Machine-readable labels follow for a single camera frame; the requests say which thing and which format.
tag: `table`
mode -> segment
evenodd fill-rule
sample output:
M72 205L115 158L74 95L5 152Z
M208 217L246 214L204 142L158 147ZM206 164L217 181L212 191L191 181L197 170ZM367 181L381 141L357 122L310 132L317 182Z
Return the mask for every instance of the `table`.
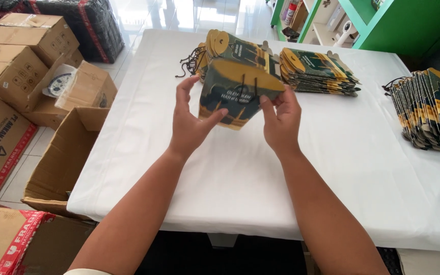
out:
M204 40L204 34L144 32L69 211L100 221L167 148L179 60ZM353 70L362 83L356 98L297 94L302 151L376 246L440 251L440 152L413 148L403 139L392 100L381 88L410 75L400 59L278 41L269 46L274 53L282 47L333 50ZM191 91L194 115L200 92L198 83ZM263 125L257 114L240 131L211 131L186 163L161 229L301 239Z

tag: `person's right hand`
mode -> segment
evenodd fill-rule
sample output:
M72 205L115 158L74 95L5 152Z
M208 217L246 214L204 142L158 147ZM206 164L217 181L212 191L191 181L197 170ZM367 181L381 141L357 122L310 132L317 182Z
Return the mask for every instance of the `person's right hand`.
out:
M280 154L300 151L298 129L302 108L289 85L285 91L271 102L265 95L260 96L260 106L264 113L264 137L267 144L279 157Z

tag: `person's left hand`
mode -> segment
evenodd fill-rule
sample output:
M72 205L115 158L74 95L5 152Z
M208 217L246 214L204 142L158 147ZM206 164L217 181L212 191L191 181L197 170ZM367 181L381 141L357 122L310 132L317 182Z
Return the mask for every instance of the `person's left hand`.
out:
M186 78L176 87L173 137L169 144L169 150L178 154L183 160L189 158L203 143L211 129L228 113L227 109L219 109L204 121L190 113L188 102L191 97L189 92L198 80L199 76L194 75Z

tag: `white tile floor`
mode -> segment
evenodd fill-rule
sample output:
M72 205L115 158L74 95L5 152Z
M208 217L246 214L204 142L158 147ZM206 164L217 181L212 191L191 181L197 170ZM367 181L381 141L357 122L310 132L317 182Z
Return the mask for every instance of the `white tile floor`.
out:
M265 0L110 0L125 41L114 64L94 63L120 87L145 29L207 33L216 28L243 38L278 40ZM42 158L54 130L40 127L0 191L0 204L31 209L20 202L28 178Z

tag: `bottle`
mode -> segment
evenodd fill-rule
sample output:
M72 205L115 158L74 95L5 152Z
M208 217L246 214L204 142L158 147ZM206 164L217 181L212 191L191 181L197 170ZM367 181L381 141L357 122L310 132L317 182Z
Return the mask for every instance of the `bottle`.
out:
M289 25L291 24L291 21L293 20L293 16L295 15L295 11L296 11L296 7L297 5L291 3L289 8L288 8L288 12L286 13L286 20L284 20L284 22Z

